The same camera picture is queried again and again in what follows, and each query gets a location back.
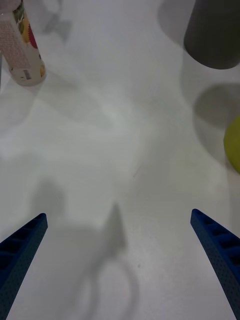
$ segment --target bottle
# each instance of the bottle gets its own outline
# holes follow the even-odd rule
[[[240,1],[196,0],[184,46],[202,65],[235,67],[240,62]]]
[[[23,0],[0,0],[0,50],[12,78],[21,86],[34,86],[46,76]]]
[[[240,174],[240,114],[227,127],[223,144],[227,159]]]

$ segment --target yellow object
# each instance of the yellow object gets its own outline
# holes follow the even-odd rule
[[[240,174],[240,114],[226,129],[223,144],[228,160]]]

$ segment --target gray cylinder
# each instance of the gray cylinder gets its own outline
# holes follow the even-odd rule
[[[240,0],[196,0],[184,46],[202,65],[235,67],[240,62]]]

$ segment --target white plastic bottle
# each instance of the white plastic bottle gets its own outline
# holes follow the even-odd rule
[[[12,78],[21,86],[34,86],[46,76],[23,0],[0,0],[0,50]]]

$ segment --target white table surface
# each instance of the white table surface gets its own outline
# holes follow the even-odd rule
[[[0,240],[49,228],[10,320],[233,320],[191,225],[240,236],[240,69],[182,48],[193,0],[26,0],[47,78],[0,88]]]

